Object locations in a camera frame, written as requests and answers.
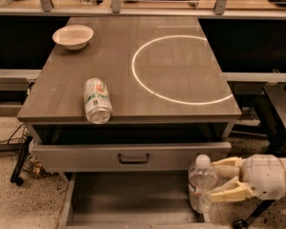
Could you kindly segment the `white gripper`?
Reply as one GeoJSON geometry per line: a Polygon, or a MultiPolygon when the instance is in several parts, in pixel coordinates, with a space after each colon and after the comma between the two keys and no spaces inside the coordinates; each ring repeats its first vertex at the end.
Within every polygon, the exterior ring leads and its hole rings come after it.
{"type": "Polygon", "coordinates": [[[273,155],[252,155],[244,161],[232,156],[213,162],[216,173],[230,180],[214,188],[212,202],[237,202],[256,197],[260,200],[286,196],[286,158],[273,155]]]}

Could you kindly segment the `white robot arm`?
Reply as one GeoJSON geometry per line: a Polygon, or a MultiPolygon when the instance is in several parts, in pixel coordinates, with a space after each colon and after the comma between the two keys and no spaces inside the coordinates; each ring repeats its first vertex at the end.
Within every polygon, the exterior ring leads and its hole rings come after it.
{"type": "Polygon", "coordinates": [[[233,156],[215,161],[213,167],[220,177],[228,181],[210,192],[212,202],[235,202],[246,198],[277,200],[286,197],[286,157],[233,156]]]}

